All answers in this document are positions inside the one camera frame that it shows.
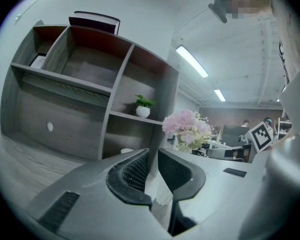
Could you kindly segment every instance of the fluorescent ceiling light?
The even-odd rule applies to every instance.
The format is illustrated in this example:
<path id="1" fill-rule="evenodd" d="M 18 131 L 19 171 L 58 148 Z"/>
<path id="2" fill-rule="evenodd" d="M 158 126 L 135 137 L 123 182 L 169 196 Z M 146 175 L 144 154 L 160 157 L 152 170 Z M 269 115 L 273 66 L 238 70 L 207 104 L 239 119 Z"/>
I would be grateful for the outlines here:
<path id="1" fill-rule="evenodd" d="M 214 90 L 214 92 L 216 93 L 216 95 L 218 95 L 220 101 L 222 101 L 222 102 L 226 101 L 225 97 L 222 95 L 220 90 Z"/>
<path id="2" fill-rule="evenodd" d="M 203 77 L 206 78 L 208 77 L 208 73 L 205 71 L 205 69 L 200 65 L 200 63 L 191 55 L 188 50 L 183 47 L 182 45 L 179 46 L 175 50 L 178 54 L 180 54 L 198 73 Z"/>

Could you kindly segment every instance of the ceiling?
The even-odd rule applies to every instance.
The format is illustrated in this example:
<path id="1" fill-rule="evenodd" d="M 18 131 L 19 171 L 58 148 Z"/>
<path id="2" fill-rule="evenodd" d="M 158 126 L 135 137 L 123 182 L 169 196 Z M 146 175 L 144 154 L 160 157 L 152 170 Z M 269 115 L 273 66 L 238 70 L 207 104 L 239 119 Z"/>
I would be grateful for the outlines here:
<path id="1" fill-rule="evenodd" d="M 282 109 L 285 85 L 276 20 L 269 16 L 221 23 L 214 0 L 162 0 L 176 11 L 168 62 L 180 70 L 179 92 L 202 107 Z M 202 78 L 176 48 L 184 45 L 209 74 Z M 226 102 L 214 90 L 220 89 Z"/>

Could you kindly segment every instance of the gray shelving unit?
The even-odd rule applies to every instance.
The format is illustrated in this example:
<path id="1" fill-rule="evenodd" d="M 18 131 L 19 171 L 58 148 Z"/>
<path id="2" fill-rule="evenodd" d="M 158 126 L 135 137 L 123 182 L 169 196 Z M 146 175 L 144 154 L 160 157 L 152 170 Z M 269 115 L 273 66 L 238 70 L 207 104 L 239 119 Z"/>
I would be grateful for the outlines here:
<path id="1" fill-rule="evenodd" d="M 46 54 L 42 66 L 30 67 L 39 53 Z M 116 35 L 77 26 L 35 26 L 5 79 L 1 131 L 91 160 L 115 156 L 123 148 L 150 148 L 155 161 L 178 77 L 165 61 Z M 138 94 L 156 100 L 149 118 L 135 115 Z"/>

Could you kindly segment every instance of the small white pot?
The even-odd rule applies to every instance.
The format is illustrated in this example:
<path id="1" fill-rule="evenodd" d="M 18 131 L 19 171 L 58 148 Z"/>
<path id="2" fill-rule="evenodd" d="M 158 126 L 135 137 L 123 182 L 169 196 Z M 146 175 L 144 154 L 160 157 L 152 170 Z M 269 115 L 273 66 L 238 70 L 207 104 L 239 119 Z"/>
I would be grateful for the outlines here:
<path id="1" fill-rule="evenodd" d="M 147 118 L 150 115 L 150 108 L 145 106 L 138 106 L 136 108 L 136 114 L 138 117 Z"/>

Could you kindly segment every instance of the artificial flower bouquet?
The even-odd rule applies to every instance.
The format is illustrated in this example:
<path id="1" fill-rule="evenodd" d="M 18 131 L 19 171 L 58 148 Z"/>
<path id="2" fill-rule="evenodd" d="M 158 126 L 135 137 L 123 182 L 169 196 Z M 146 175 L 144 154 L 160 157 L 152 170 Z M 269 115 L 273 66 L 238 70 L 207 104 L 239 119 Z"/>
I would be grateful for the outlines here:
<path id="1" fill-rule="evenodd" d="M 210 126 L 201 120 L 197 112 L 183 110 L 173 113 L 163 121 L 162 130 L 166 134 L 176 134 L 179 151 L 192 153 L 211 139 Z"/>

